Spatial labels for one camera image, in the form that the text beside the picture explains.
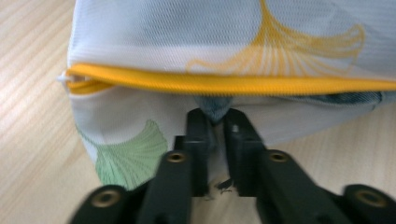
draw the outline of yellow zipper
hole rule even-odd
[[[239,77],[152,72],[79,63],[67,76],[90,80],[66,82],[74,94],[90,94],[113,85],[131,88],[203,95],[307,95],[351,91],[396,91],[396,81],[340,77]]]

